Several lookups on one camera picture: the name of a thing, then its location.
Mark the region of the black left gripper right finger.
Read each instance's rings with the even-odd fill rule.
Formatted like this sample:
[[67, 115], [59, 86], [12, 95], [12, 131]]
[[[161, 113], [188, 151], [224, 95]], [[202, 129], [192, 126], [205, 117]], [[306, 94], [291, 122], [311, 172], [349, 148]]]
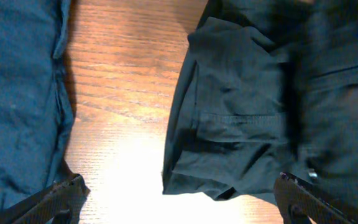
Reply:
[[358, 208], [287, 172], [273, 188], [284, 224], [358, 224]]

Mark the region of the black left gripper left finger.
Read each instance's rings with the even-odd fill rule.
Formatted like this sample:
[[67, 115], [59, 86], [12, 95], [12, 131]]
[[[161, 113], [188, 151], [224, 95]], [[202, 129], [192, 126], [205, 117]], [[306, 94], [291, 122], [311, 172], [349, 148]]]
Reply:
[[77, 224], [90, 190], [80, 174], [55, 183], [0, 213], [0, 224]]

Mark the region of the black shorts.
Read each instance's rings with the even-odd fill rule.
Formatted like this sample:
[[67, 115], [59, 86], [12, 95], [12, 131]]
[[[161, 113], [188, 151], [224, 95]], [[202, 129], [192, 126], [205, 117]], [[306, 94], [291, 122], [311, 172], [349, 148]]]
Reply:
[[274, 203], [289, 172], [358, 208], [358, 0], [209, 1], [188, 43], [165, 195]]

